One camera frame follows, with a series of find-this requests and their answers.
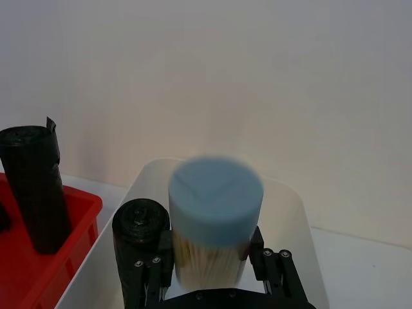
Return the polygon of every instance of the metal screw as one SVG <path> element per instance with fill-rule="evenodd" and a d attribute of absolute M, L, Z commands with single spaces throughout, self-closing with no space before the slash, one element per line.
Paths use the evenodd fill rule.
<path fill-rule="evenodd" d="M 289 258 L 289 257 L 290 257 L 290 253 L 289 253 L 289 251 L 282 251 L 282 252 L 281 252 L 281 256 L 283 256 L 284 258 Z"/>

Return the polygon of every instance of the white plastic bin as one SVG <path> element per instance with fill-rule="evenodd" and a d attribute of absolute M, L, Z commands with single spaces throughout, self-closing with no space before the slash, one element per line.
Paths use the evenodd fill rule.
<path fill-rule="evenodd" d="M 148 163 L 137 176 L 123 202 L 134 198 L 150 198 L 168 208 L 167 185 L 180 161 L 158 159 Z M 292 252 L 309 302 L 317 309 L 329 309 L 321 271 L 303 203 L 287 185 L 263 178 L 265 197 L 259 227 L 265 246 Z M 247 262 L 238 285 L 245 290 L 263 292 L 262 282 L 256 281 Z M 173 275 L 167 297 L 181 295 L 183 290 Z M 117 274 L 111 219 L 84 260 L 77 275 L 58 303 L 58 309 L 123 309 L 122 292 Z"/>

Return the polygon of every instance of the rolled black plastic bag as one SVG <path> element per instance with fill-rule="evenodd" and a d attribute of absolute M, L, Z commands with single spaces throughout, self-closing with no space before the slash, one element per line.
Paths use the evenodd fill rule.
<path fill-rule="evenodd" d="M 0 159 L 34 248 L 56 253 L 71 232 L 54 121 L 0 132 Z"/>
<path fill-rule="evenodd" d="M 170 229 L 169 213 L 157 201 L 138 198 L 123 204 L 112 221 L 118 275 L 126 305 L 136 262 L 153 259 L 160 236 Z"/>

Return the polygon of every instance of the blue foam cap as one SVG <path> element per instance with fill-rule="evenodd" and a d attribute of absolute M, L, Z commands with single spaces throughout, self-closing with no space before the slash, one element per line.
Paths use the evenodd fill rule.
<path fill-rule="evenodd" d="M 208 247 L 228 247 L 250 239 L 263 200 L 259 177 L 245 165 L 221 157 L 183 163 L 169 182 L 174 230 Z"/>

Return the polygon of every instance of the bundle of wooden sticks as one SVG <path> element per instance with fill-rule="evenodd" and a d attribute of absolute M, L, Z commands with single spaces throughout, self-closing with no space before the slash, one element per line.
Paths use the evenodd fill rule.
<path fill-rule="evenodd" d="M 188 291 L 232 288 L 245 266 L 247 244 L 229 248 L 210 248 L 187 241 L 173 231 L 176 275 Z"/>

